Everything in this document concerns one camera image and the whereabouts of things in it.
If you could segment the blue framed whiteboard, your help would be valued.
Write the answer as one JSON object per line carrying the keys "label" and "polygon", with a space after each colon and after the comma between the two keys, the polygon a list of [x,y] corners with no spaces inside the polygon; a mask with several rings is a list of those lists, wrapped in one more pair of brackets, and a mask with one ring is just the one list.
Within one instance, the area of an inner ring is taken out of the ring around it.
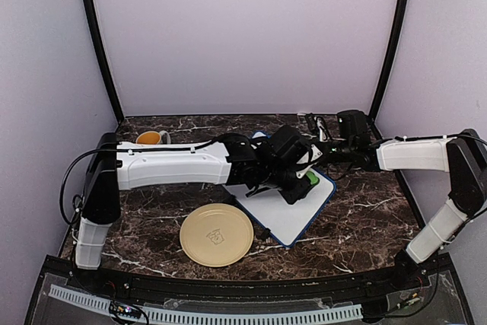
{"label": "blue framed whiteboard", "polygon": [[[255,133],[250,139],[272,135]],[[247,197],[248,189],[244,185],[224,188],[234,197],[234,201],[246,214],[253,218],[270,237],[284,247],[292,247],[298,238],[309,228],[336,191],[336,184],[325,174],[311,167],[320,179],[312,186],[305,198],[295,204],[288,204],[276,189]]]}

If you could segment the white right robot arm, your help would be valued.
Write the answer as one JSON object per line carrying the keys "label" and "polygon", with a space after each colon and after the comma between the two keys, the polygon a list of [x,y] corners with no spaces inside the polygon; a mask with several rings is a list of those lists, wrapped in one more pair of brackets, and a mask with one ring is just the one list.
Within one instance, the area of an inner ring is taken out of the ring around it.
{"label": "white right robot arm", "polygon": [[486,203],[486,142],[476,130],[452,135],[395,137],[359,143],[329,140],[320,146],[327,163],[366,171],[399,171],[419,204],[424,228],[396,257],[389,284],[403,290],[416,280],[416,265],[450,243]]}

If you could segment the green whiteboard eraser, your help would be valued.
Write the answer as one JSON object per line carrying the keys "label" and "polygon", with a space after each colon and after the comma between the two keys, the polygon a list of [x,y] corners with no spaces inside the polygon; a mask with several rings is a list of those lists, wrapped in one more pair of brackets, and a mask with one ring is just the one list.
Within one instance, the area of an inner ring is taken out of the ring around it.
{"label": "green whiteboard eraser", "polygon": [[311,186],[316,186],[320,182],[319,177],[311,170],[306,173],[306,178]]}

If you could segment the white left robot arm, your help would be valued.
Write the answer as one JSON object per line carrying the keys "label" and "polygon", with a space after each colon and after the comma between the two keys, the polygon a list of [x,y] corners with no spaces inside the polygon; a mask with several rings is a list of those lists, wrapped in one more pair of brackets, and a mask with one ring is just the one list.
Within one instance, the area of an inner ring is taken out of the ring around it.
{"label": "white left robot arm", "polygon": [[91,160],[72,260],[78,280],[92,292],[107,286],[99,266],[107,233],[121,215],[120,191],[177,183],[244,185],[249,196],[278,190],[294,203],[314,186],[307,172],[323,156],[311,140],[293,131],[253,139],[230,132],[207,142],[159,146],[118,142],[107,133],[86,155]]}

